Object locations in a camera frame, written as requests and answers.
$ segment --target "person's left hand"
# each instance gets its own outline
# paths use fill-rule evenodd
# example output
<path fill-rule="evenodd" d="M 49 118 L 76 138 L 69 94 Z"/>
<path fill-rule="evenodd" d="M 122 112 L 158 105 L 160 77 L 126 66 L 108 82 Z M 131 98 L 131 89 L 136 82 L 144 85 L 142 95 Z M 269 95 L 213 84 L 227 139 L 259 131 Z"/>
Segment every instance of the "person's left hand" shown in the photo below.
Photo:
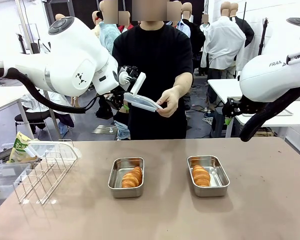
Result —
<path fill-rule="evenodd" d="M 178 108 L 179 98 L 179 91 L 176 87 L 165 90 L 156 103 L 162 105 L 167 102 L 167 106 L 164 109 L 157 109 L 157 112 L 165 118 L 170 118 Z"/>

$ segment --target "table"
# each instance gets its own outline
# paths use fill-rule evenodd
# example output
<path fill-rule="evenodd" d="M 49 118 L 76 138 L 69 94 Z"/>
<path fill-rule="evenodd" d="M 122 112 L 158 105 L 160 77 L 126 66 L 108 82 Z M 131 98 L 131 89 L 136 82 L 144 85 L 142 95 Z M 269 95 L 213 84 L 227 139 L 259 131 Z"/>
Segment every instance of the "table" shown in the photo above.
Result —
<path fill-rule="evenodd" d="M 27 130 L 27 135 L 29 138 L 34 139 L 34 135 L 30 128 L 30 124 L 27 119 L 25 110 L 20 101 L 20 98 L 22 98 L 24 95 L 28 93 L 29 93 L 28 90 L 23 85 L 22 86 L 1 86 L 0 87 L 0 111 L 14 104 L 17 104 L 22 116 L 22 120 L 24 122 L 24 126 Z"/>
<path fill-rule="evenodd" d="M 210 79 L 208 80 L 208 83 L 223 103 L 227 102 L 228 97 L 242 97 L 240 84 L 237 79 Z M 286 109 L 293 113 L 293 115 L 275 116 L 266 121 L 263 125 L 263 127 L 279 127 L 277 136 L 282 139 L 285 139 L 288 127 L 300 126 L 300 101 L 291 103 Z M 250 118 L 250 116 L 236 116 L 236 119 L 241 125 L 245 125 Z M 233 122 L 234 121 L 231 121 L 231 123 L 227 126 L 226 138 L 231 137 Z"/>
<path fill-rule="evenodd" d="M 0 240 L 300 240 L 300 155 L 278 137 L 74 142 L 82 158 L 50 203 L 0 207 Z M 219 158 L 230 185 L 200 198 L 187 158 Z M 144 191 L 114 199 L 115 159 L 143 157 Z"/>

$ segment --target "stainless steel tray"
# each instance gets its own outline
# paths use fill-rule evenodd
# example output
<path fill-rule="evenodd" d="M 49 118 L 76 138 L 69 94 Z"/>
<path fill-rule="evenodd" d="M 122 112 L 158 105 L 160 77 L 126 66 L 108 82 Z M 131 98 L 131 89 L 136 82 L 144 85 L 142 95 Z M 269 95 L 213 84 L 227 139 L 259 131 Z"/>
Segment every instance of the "stainless steel tray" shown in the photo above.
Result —
<path fill-rule="evenodd" d="M 198 186 L 195 184 L 192 177 L 192 170 L 195 165 L 202 166 L 210 174 L 210 186 Z M 211 155 L 191 156 L 188 158 L 188 167 L 195 195 L 198 197 L 219 197 L 226 195 L 230 181 L 217 157 Z"/>
<path fill-rule="evenodd" d="M 142 183 L 137 187 L 122 188 L 122 178 L 124 175 L 134 169 L 142 169 Z M 144 192 L 145 179 L 145 161 L 142 157 L 125 157 L 114 161 L 109 177 L 108 187 L 114 198 L 136 198 Z"/>

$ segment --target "red garment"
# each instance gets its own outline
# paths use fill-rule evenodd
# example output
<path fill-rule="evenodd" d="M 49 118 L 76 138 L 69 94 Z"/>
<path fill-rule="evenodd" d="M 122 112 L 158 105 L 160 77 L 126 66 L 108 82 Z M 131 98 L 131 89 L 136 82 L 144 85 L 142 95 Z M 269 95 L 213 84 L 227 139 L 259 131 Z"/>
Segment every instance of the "red garment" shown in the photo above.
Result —
<path fill-rule="evenodd" d="M 134 26 L 130 23 L 130 25 L 128 26 L 128 30 L 132 29 Z M 120 31 L 120 33 L 122 33 L 122 31 L 124 30 L 125 26 L 119 26 L 118 29 Z"/>

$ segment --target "white table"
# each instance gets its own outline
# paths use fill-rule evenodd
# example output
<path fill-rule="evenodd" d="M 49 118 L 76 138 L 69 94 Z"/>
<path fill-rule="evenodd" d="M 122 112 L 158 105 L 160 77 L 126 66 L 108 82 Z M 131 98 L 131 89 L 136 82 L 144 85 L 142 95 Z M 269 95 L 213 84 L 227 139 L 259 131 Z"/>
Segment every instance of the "white table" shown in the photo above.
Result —
<path fill-rule="evenodd" d="M 25 110 L 21 104 L 20 98 L 28 94 L 28 90 L 25 86 L 1 86 L 0 87 L 0 111 L 17 104 L 21 113 L 24 126 L 28 131 L 28 137 L 34 139 L 34 135 L 31 131 L 29 121 L 27 119 Z"/>
<path fill-rule="evenodd" d="M 223 103 L 227 102 L 228 97 L 242 96 L 240 84 L 237 79 L 210 79 L 208 80 L 208 83 Z M 275 116 L 262 125 L 263 127 L 279 127 L 277 135 L 282 139 L 285 139 L 288 127 L 300 126 L 300 101 L 291 103 L 286 109 L 293 115 Z M 241 125 L 245 125 L 250 118 L 250 116 L 236 116 L 236 119 Z M 227 126 L 226 138 L 231 137 L 232 126 L 233 121 L 231 121 L 231 123 Z"/>

